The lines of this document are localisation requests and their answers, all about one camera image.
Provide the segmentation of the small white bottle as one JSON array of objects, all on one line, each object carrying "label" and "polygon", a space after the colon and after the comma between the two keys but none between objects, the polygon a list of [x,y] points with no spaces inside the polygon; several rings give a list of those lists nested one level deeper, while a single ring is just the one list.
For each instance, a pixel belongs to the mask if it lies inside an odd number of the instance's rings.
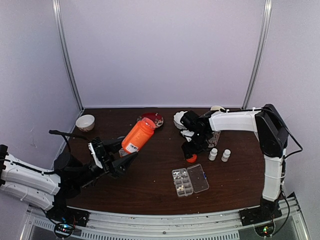
[{"label": "small white bottle", "polygon": [[210,161],[214,161],[216,159],[217,155],[218,155],[218,150],[216,148],[212,148],[211,151],[209,152],[208,159]]},{"label": "small white bottle", "polygon": [[223,162],[227,162],[228,159],[230,158],[230,156],[231,156],[231,151],[229,149],[225,149],[223,154],[222,154],[221,160]]}]

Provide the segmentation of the orange pill bottle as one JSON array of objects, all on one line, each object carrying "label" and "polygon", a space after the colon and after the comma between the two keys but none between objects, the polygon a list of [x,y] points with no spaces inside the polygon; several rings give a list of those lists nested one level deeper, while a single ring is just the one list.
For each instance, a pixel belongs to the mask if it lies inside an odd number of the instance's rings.
[{"label": "orange pill bottle", "polygon": [[123,150],[128,154],[140,151],[154,135],[155,129],[156,125],[151,119],[144,117],[139,120],[122,141]]}]

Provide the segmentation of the clear plastic pill organizer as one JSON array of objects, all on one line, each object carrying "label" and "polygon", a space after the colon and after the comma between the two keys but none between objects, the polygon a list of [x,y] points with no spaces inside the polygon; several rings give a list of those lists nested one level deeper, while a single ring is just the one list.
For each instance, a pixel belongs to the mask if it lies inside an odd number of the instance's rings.
[{"label": "clear plastic pill organizer", "polygon": [[[186,170],[187,177],[174,179],[172,175],[172,171],[180,170],[180,169]],[[201,164],[198,163],[198,164],[189,166],[188,168],[179,168],[174,170],[171,171],[171,176],[172,176],[173,183],[175,186],[175,191],[178,197],[188,197],[192,194],[197,194],[197,193],[206,191],[210,188],[206,173],[204,172]],[[177,187],[181,185],[184,185],[183,194],[179,194],[177,192]]]}]

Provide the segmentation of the grey lid vitamin bottle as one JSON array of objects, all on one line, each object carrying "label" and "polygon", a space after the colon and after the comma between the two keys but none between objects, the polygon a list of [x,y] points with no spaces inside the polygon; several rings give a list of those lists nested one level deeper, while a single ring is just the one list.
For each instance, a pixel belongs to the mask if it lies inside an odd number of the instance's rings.
[{"label": "grey lid vitamin bottle", "polygon": [[[120,137],[118,137],[118,139],[120,139],[120,140],[123,140],[124,138],[125,138],[125,136],[120,136]],[[119,154],[119,157],[120,157],[120,158],[123,158],[123,157],[125,157],[125,156],[128,155],[128,153],[127,153],[123,148],[121,148],[121,149],[118,151],[118,154]]]}]

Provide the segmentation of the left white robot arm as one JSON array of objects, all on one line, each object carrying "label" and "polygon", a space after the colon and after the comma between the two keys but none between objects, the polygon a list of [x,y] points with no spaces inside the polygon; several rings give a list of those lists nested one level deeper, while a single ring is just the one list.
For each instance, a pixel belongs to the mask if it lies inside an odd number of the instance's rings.
[{"label": "left white robot arm", "polygon": [[81,193],[83,188],[107,175],[119,178],[127,170],[138,152],[116,159],[122,139],[101,140],[88,143],[92,160],[81,163],[70,152],[61,153],[54,161],[54,169],[44,169],[14,157],[4,144],[0,146],[0,189],[45,211],[52,211],[61,222],[72,218],[66,200]]}]

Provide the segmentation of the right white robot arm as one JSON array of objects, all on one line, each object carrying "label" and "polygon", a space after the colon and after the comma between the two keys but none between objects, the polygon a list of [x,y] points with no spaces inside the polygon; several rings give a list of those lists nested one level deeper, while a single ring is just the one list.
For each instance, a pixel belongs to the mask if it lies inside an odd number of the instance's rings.
[{"label": "right white robot arm", "polygon": [[205,165],[217,201],[228,208],[259,204],[261,221],[276,212],[289,133],[272,104],[250,110],[219,107],[204,114],[180,111],[173,121],[185,139],[181,148],[187,161],[218,149],[216,159]]}]

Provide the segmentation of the white pills in organizer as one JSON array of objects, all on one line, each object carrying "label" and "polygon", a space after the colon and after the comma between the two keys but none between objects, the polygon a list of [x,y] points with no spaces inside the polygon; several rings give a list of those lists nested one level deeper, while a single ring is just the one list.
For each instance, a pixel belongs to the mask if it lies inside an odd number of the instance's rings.
[{"label": "white pills in organizer", "polygon": [[181,179],[181,178],[187,178],[188,174],[185,169],[176,169],[172,171],[172,177],[173,179]]}]

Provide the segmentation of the cream pills in organizer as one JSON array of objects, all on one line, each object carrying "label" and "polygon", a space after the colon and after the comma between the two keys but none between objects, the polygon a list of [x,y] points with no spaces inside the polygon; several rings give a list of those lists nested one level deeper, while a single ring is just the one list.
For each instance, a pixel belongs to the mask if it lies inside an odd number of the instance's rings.
[{"label": "cream pills in organizer", "polygon": [[184,185],[178,186],[178,187],[176,188],[176,191],[177,191],[179,194],[183,194],[183,193],[185,192]]}]

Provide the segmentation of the floral mug yellow inside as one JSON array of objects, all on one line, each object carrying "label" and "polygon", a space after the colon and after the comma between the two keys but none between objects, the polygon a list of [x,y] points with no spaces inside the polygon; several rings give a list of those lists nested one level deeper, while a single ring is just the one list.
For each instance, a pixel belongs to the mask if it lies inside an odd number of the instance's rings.
[{"label": "floral mug yellow inside", "polygon": [[211,138],[208,138],[206,142],[208,143],[208,148],[212,149],[215,148],[219,142],[220,138],[220,131],[213,131],[211,134]]}]

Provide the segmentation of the white scalloped bowl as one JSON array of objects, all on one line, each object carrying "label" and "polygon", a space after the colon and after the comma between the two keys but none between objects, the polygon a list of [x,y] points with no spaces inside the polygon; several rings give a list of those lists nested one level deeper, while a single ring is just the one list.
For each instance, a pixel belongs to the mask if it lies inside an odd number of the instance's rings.
[{"label": "white scalloped bowl", "polygon": [[186,130],[187,128],[181,123],[181,119],[183,117],[183,115],[186,113],[187,111],[179,111],[176,112],[173,115],[173,123],[175,125],[175,127],[179,130]]}]

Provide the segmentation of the cream ribbed mug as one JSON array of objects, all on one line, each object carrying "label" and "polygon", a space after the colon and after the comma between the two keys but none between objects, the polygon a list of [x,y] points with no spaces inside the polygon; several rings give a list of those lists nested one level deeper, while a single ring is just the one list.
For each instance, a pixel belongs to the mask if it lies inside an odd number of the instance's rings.
[{"label": "cream ribbed mug", "polygon": [[211,111],[220,111],[220,112],[222,112],[222,111],[225,111],[226,109],[225,109],[224,107],[222,107],[222,106],[214,105],[214,106],[212,106],[212,107],[210,108],[210,110],[211,110]]}]

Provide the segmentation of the white ceramic rice bowl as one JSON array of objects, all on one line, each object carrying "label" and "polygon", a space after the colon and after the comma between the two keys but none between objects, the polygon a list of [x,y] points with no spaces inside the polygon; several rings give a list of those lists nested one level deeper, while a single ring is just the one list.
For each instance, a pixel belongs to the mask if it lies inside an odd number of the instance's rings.
[{"label": "white ceramic rice bowl", "polygon": [[76,120],[75,126],[81,132],[89,132],[95,127],[95,117],[91,114],[82,115]]}]

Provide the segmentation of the red floral plate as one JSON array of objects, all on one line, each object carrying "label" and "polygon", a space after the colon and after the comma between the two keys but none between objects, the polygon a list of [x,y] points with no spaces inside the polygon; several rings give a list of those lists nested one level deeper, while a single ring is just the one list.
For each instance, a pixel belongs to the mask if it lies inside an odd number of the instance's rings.
[{"label": "red floral plate", "polygon": [[146,113],[143,113],[142,115],[140,115],[136,121],[140,121],[142,120],[143,118],[148,118],[150,120],[152,120],[155,124],[155,128],[156,129],[159,129],[163,126],[164,124],[164,118],[162,115],[160,115],[159,113],[157,112],[146,112]]}]

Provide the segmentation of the front aluminium rail base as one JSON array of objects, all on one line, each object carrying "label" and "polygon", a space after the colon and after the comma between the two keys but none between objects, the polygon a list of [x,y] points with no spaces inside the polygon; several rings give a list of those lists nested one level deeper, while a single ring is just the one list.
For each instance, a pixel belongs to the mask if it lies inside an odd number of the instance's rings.
[{"label": "front aluminium rail base", "polygon": [[[134,215],[87,210],[87,225],[66,240],[311,240],[296,196],[288,197],[290,215],[272,237],[258,235],[261,222],[244,226],[240,209],[182,215]],[[44,213],[29,206],[18,240],[61,240]]]}]

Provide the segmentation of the right aluminium frame post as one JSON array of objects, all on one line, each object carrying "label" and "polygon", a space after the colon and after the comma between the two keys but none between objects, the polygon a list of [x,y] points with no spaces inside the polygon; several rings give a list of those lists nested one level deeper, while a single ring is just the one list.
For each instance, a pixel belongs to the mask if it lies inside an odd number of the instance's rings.
[{"label": "right aluminium frame post", "polygon": [[249,79],[249,84],[248,84],[244,101],[241,107],[242,110],[246,109],[249,106],[251,97],[253,95],[254,87],[258,78],[259,69],[261,66],[263,53],[264,53],[264,49],[265,49],[265,45],[267,42],[268,33],[270,29],[270,23],[272,18],[272,5],[273,5],[272,0],[264,1],[263,16],[262,16],[262,21],[260,26],[258,45],[257,45],[253,67],[252,67],[252,71]]}]

